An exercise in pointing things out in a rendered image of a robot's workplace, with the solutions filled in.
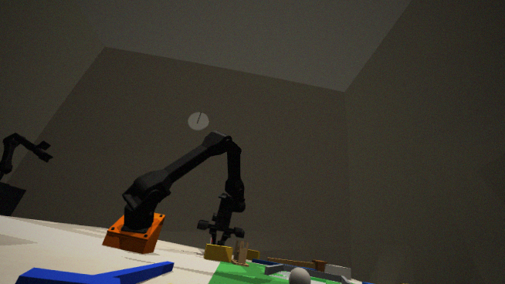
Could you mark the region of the green flat mat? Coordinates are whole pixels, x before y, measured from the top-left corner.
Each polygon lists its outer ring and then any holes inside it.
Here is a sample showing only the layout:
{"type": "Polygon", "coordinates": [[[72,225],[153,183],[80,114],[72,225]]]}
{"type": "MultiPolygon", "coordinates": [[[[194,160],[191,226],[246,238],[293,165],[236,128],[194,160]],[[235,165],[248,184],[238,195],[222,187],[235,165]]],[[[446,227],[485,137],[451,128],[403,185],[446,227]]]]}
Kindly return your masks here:
{"type": "Polygon", "coordinates": [[[246,263],[249,267],[221,261],[209,284],[290,284],[287,278],[277,274],[264,275],[268,265],[246,263]]]}

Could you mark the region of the white ball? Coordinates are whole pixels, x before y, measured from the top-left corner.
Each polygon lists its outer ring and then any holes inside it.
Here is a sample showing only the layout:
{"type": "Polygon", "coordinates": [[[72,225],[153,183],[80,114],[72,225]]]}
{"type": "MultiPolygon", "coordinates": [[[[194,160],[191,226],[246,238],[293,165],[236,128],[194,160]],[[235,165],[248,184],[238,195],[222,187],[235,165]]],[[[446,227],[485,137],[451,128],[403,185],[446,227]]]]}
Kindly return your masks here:
{"type": "Polygon", "coordinates": [[[305,269],[297,267],[289,275],[290,284],[311,284],[310,275],[305,269]]]}

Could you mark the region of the red putter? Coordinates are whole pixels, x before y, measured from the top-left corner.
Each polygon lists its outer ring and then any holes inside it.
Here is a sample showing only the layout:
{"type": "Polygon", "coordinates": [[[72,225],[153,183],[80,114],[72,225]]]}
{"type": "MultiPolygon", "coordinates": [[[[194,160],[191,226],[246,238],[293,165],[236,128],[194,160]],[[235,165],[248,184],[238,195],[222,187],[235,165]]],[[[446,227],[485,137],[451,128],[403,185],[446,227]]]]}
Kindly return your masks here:
{"type": "MultiPolygon", "coordinates": [[[[210,238],[209,244],[213,245],[212,238],[210,238]]],[[[225,241],[220,240],[215,242],[216,245],[225,245],[225,241]]]]}

